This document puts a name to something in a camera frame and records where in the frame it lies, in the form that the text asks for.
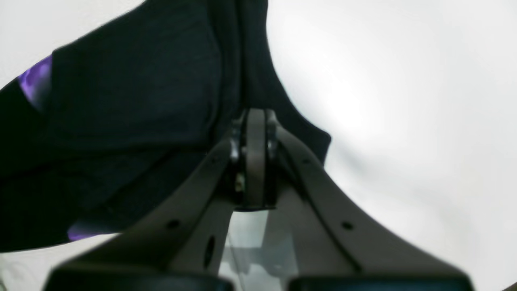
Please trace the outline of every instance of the white wall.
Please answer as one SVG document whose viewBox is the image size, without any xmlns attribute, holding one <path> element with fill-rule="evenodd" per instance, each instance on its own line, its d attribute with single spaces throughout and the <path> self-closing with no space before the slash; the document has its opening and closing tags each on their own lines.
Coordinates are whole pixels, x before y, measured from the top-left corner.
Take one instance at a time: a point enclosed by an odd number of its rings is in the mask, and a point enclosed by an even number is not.
<svg viewBox="0 0 517 291">
<path fill-rule="evenodd" d="M 0 0 L 0 86 L 140 2 Z M 478 291 L 516 282 L 517 3 L 269 2 L 273 63 L 333 136 L 336 183 Z"/>
</svg>

